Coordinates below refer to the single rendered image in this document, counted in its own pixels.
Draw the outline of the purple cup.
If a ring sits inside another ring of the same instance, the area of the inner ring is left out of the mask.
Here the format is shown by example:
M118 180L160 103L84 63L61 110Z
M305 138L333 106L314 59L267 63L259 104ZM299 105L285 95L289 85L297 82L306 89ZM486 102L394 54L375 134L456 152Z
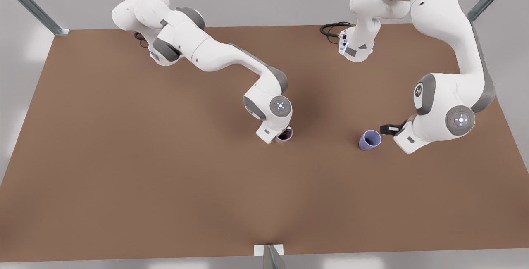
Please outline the purple cup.
M359 139L358 147L361 150L374 149L381 144L382 138L376 130L367 130Z

